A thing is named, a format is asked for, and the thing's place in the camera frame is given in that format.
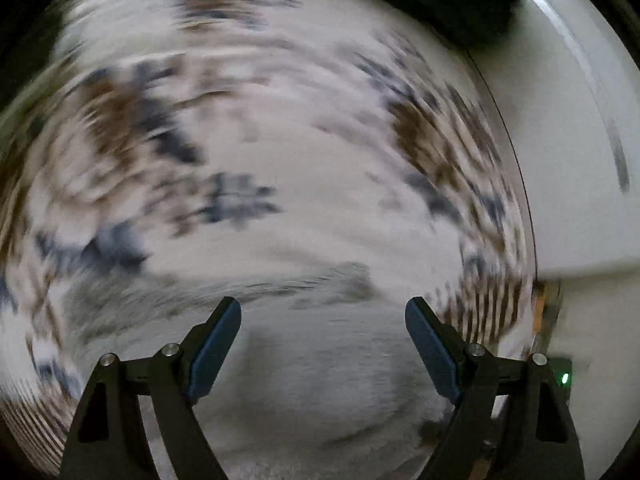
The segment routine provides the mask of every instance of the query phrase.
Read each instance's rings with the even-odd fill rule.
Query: metal pivot screw
[[[110,366],[116,360],[116,354],[112,354],[111,352],[100,357],[100,364],[102,366]]]
[[[466,350],[473,357],[482,357],[486,353],[484,346],[482,346],[480,343],[471,343],[470,345],[466,346]]]
[[[542,354],[533,354],[533,362],[535,362],[535,364],[537,364],[538,366],[544,366],[546,365],[546,357],[544,357]]]
[[[165,357],[172,357],[180,351],[180,345],[178,343],[167,343],[160,350]]]

